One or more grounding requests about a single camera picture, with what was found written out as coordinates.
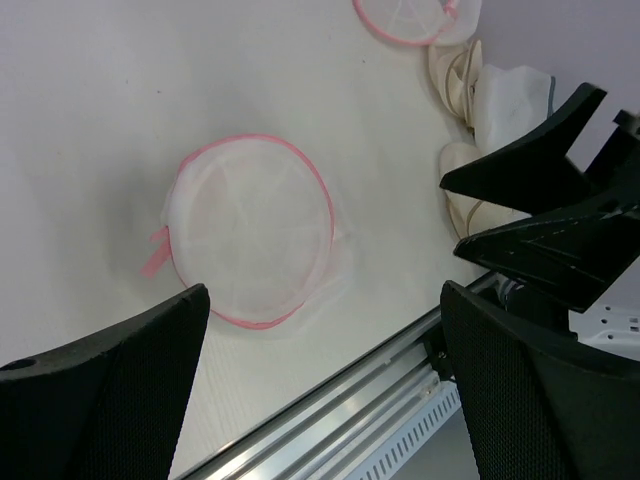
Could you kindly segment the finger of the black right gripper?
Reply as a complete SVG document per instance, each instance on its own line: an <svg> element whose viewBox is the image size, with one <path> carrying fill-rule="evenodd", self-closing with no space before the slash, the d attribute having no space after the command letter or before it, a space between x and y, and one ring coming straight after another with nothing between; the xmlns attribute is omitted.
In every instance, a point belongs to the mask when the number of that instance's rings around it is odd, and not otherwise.
<svg viewBox="0 0 640 480"><path fill-rule="evenodd" d="M607 92L580 84L541 125L507 146L444 175L446 191L530 215L577 204L597 191L567 156Z"/></svg>
<svg viewBox="0 0 640 480"><path fill-rule="evenodd" d="M601 194L467 237L454 255L583 313L639 257L639 198Z"/></svg>

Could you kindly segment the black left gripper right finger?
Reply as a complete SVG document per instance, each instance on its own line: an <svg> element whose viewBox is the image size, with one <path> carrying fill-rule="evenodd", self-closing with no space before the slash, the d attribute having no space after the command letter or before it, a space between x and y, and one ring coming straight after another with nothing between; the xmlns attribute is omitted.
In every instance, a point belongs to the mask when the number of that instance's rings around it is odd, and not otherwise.
<svg viewBox="0 0 640 480"><path fill-rule="evenodd" d="M448 281L441 322L483 479L636 479L639 364Z"/></svg>

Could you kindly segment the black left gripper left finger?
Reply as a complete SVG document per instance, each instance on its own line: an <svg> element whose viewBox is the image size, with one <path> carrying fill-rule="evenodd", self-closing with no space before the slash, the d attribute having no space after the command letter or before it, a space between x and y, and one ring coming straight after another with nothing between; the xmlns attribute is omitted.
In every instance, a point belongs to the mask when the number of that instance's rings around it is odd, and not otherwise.
<svg viewBox="0 0 640 480"><path fill-rule="evenodd" d="M209 307L198 284L3 366L2 478L168 478Z"/></svg>

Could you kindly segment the pink rimmed mesh laundry bag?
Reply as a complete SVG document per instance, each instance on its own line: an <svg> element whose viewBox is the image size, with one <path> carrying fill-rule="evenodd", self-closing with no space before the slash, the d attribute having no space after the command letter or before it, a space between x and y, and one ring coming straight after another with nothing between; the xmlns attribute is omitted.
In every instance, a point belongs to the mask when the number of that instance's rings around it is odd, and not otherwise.
<svg viewBox="0 0 640 480"><path fill-rule="evenodd" d="M293 144L236 135L179 165L151 240L146 277L171 264L204 284L211 312L248 331L312 318L349 288L353 235L339 198Z"/></svg>

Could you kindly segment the beige bra cup upper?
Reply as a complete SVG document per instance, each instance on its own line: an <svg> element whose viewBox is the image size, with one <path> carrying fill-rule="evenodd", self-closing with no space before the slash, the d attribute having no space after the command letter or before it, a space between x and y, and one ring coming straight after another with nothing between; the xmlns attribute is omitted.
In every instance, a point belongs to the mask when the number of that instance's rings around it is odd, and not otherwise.
<svg viewBox="0 0 640 480"><path fill-rule="evenodd" d="M483 67L482 42L431 45L427 55L429 77L444 107L473 130L475 84Z"/></svg>

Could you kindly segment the pink mesh laundry bag open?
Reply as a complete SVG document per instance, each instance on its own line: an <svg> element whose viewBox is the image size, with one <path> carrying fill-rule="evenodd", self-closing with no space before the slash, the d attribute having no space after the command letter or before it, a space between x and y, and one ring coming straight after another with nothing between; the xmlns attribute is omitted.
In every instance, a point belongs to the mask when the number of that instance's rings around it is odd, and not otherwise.
<svg viewBox="0 0 640 480"><path fill-rule="evenodd" d="M449 8L452 23L437 37L434 44L454 46L469 40L476 32L482 4L482 0L448 1L446 6Z"/></svg>

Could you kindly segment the pink mesh laundry bag flat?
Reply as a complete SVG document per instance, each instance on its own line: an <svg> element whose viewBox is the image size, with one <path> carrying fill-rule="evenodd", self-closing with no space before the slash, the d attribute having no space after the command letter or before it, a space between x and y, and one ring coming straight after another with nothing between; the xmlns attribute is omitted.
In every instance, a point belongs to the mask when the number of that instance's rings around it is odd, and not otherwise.
<svg viewBox="0 0 640 480"><path fill-rule="evenodd" d="M359 18L382 38L424 46L455 23L458 1L355 0L353 6Z"/></svg>

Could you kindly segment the aluminium front rail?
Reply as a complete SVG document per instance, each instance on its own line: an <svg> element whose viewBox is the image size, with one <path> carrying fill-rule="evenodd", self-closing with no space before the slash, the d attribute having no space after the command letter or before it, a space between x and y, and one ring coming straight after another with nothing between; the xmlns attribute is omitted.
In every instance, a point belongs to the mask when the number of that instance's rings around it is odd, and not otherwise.
<svg viewBox="0 0 640 480"><path fill-rule="evenodd" d="M346 478L444 386L424 346L443 283L357 279L299 330L212 322L172 477Z"/></svg>

